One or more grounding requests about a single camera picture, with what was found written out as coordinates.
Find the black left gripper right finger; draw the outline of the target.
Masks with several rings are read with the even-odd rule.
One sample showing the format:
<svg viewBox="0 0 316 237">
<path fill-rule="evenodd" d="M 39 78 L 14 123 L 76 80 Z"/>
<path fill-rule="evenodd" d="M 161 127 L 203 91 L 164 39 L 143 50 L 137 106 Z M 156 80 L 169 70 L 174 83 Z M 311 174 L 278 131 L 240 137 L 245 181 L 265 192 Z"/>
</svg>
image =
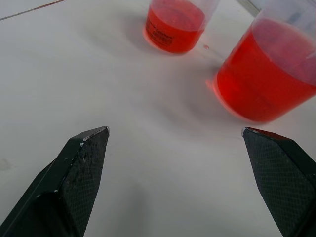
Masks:
<svg viewBox="0 0 316 237">
<path fill-rule="evenodd" d="M 283 237 L 316 237 L 316 162 L 292 139 L 242 130 L 258 190 Z"/>
</svg>

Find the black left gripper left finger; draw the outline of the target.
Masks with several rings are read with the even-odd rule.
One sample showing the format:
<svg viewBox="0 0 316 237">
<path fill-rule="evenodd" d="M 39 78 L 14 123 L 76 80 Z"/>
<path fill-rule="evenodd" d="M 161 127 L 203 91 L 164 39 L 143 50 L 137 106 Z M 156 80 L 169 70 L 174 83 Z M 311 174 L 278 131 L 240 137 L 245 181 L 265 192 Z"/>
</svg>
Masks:
<svg viewBox="0 0 316 237">
<path fill-rule="evenodd" d="M 110 131 L 68 140 L 0 225 L 0 237 L 83 237 L 99 190 Z"/>
</svg>

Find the large clear beaker red liquid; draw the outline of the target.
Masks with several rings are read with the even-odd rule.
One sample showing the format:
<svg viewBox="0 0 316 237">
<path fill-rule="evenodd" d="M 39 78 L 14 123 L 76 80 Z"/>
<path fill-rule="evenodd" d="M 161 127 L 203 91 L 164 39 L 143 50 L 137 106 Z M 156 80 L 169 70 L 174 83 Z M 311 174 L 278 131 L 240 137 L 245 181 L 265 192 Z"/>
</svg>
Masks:
<svg viewBox="0 0 316 237">
<path fill-rule="evenodd" d="M 316 96 L 316 0 L 271 0 L 217 74 L 222 105 L 267 123 Z"/>
</svg>

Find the small clear beaker red liquid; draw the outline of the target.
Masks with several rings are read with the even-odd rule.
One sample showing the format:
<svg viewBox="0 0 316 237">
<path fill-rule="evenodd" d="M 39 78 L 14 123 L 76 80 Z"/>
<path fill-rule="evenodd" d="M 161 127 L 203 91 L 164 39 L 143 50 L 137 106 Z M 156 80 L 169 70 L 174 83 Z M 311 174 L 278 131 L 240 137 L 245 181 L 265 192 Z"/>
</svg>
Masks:
<svg viewBox="0 0 316 237">
<path fill-rule="evenodd" d="M 145 24 L 156 47 L 176 54 L 192 50 L 220 0 L 151 0 Z"/>
</svg>

